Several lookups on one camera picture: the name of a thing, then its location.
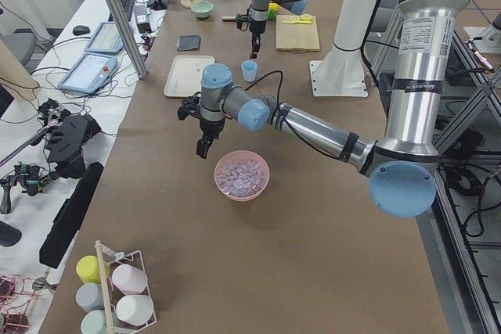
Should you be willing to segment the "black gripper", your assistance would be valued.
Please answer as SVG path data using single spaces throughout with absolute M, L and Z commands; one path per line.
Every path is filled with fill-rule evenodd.
M 224 129 L 224 119 L 207 120 L 201 117 L 199 119 L 199 125 L 203 134 L 202 137 L 197 141 L 196 154 L 200 158 L 206 159 L 214 140 L 218 139 L 219 134 Z
M 260 51 L 261 48 L 261 35 L 262 31 L 252 31 L 251 32 L 251 54 L 250 56 L 257 56 L 257 52 Z

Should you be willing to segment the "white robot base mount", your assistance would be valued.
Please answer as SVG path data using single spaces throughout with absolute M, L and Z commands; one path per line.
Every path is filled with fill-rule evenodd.
M 368 96 L 362 44 L 377 0 L 343 0 L 331 51 L 310 67 L 315 97 Z

